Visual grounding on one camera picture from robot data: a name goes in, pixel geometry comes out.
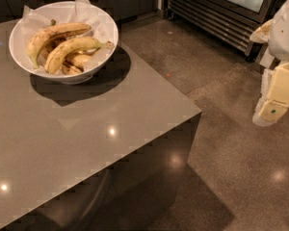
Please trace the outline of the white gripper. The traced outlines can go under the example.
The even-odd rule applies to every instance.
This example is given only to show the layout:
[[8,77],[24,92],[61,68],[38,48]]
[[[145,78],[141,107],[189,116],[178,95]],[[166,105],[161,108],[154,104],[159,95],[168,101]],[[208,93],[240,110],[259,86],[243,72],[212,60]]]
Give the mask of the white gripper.
[[[281,61],[289,61],[289,0],[284,2],[272,19],[250,35],[250,40],[267,43],[272,56]],[[281,62],[273,70],[264,70],[261,97],[252,122],[258,126],[269,126],[277,123],[288,110],[289,62]]]

